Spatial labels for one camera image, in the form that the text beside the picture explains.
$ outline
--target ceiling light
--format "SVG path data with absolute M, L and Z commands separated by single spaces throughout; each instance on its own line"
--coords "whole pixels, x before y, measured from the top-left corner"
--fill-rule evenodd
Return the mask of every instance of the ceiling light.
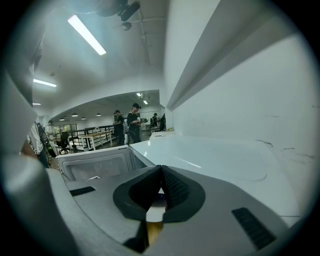
M 52 86 L 52 87 L 56 87 L 56 86 L 57 86 L 56 84 L 49 83 L 49 82 L 44 82 L 44 81 L 40 81 L 40 80 L 37 80 L 37 79 L 33 79 L 33 81 L 34 81 L 35 83 L 43 84 L 43 85 L 46 85 L 46 86 Z
M 73 15 L 70 19 L 68 19 L 68 22 L 92 46 L 92 48 L 96 50 L 99 55 L 106 53 L 106 51 L 102 48 L 102 46 L 98 43 L 86 26 L 81 22 L 77 15 Z

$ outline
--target black rubber pad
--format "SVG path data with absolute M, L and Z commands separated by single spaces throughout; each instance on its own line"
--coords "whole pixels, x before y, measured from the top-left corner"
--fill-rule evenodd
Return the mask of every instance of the black rubber pad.
M 239 208 L 231 212 L 258 250 L 276 240 L 275 236 L 247 208 Z
M 95 189 L 92 186 L 86 186 L 86 187 L 70 190 L 70 194 L 73 197 L 75 197 L 75 196 L 83 195 L 92 191 L 95 191 Z

